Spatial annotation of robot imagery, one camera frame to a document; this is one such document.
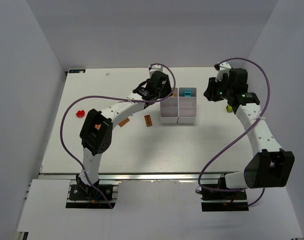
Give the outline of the brown 2x4 lego plate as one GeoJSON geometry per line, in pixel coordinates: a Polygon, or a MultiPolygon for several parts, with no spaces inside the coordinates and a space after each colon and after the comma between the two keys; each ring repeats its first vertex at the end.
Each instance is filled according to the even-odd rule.
{"type": "Polygon", "coordinates": [[[127,117],[126,119],[122,120],[118,125],[120,127],[123,127],[125,124],[127,124],[130,121],[130,119],[127,117]]]}

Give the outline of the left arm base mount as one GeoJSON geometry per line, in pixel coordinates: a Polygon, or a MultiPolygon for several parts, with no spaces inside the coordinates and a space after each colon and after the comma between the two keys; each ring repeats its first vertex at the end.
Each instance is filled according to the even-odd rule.
{"type": "Polygon", "coordinates": [[[118,197],[118,185],[103,184],[99,185],[98,188],[102,191],[107,200],[105,200],[103,195],[97,190],[94,190],[94,193],[86,194],[76,182],[72,182],[69,186],[65,208],[113,209],[118,197]]]}

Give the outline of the small red lego piece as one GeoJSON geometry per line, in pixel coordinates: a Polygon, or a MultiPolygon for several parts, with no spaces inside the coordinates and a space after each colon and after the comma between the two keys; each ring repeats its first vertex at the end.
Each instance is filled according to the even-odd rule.
{"type": "Polygon", "coordinates": [[[85,116],[85,111],[84,110],[78,110],[77,113],[75,114],[78,118],[83,118],[85,116]]]}

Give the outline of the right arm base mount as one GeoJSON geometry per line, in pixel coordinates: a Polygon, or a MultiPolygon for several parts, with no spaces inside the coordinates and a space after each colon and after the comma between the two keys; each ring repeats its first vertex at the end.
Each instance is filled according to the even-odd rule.
{"type": "Polygon", "coordinates": [[[198,186],[195,192],[201,196],[202,212],[246,212],[249,210],[245,191],[219,192],[198,186]]]}

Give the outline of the aluminium table rail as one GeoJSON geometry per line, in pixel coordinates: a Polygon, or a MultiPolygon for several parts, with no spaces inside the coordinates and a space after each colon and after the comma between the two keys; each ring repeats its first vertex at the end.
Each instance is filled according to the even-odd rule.
{"type": "MultiPolygon", "coordinates": [[[[122,180],[197,180],[197,173],[100,173],[99,179],[102,181],[122,181],[122,180]]],[[[38,180],[76,180],[76,174],[46,174],[42,173],[38,180]]]]}

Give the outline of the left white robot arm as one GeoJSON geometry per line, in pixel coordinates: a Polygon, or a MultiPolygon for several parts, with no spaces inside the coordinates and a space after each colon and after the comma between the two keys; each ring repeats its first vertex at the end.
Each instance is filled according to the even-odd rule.
{"type": "Polygon", "coordinates": [[[83,147],[84,170],[76,178],[81,189],[89,193],[99,183],[98,169],[102,154],[110,147],[112,131],[129,116],[152,105],[172,91],[169,76],[155,71],[142,82],[124,101],[101,111],[92,109],[88,112],[80,132],[83,147]]]}

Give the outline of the white right divided container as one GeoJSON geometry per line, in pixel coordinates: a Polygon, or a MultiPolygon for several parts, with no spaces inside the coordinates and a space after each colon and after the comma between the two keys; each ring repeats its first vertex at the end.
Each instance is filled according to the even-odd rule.
{"type": "Polygon", "coordinates": [[[195,87],[178,89],[178,124],[192,125],[197,117],[197,90],[195,87]],[[191,91],[191,97],[184,97],[184,91],[191,91]]]}

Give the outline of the teal rounded lego brick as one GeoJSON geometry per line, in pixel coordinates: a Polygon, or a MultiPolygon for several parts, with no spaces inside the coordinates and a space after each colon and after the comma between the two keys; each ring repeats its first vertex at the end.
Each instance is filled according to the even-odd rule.
{"type": "Polygon", "coordinates": [[[184,97],[191,97],[192,96],[192,92],[189,91],[189,90],[185,90],[183,96],[184,97]]]}

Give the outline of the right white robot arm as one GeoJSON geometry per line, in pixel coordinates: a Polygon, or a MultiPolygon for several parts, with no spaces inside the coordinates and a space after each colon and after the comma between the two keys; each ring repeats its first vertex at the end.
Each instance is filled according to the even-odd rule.
{"type": "Polygon", "coordinates": [[[216,66],[217,76],[209,78],[204,96],[212,102],[227,100],[242,123],[253,158],[243,171],[225,175],[225,190],[285,187],[295,157],[285,151],[271,133],[257,95],[248,92],[248,72],[227,63],[216,66]]]}

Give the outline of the brown lego plate upside down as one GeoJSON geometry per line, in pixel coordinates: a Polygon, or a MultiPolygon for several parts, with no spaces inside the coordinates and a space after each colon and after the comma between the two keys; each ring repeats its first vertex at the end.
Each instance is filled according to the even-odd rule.
{"type": "Polygon", "coordinates": [[[151,116],[150,115],[145,115],[144,116],[144,119],[145,119],[145,123],[146,123],[146,126],[147,127],[151,127],[153,124],[152,124],[152,119],[151,119],[151,116]]]}

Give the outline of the lime green small lego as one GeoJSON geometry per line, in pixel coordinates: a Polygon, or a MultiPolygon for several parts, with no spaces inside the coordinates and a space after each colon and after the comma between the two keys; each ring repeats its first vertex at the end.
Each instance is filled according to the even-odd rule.
{"type": "Polygon", "coordinates": [[[227,111],[228,113],[232,113],[232,112],[233,112],[233,109],[232,109],[231,106],[227,105],[227,106],[226,106],[226,111],[227,111]]]}

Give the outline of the blue table label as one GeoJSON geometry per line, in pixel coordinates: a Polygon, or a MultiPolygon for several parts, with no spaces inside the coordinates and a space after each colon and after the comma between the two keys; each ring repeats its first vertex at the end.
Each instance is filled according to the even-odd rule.
{"type": "Polygon", "coordinates": [[[69,74],[81,74],[81,73],[85,73],[86,69],[70,69],[68,71],[69,74]]]}

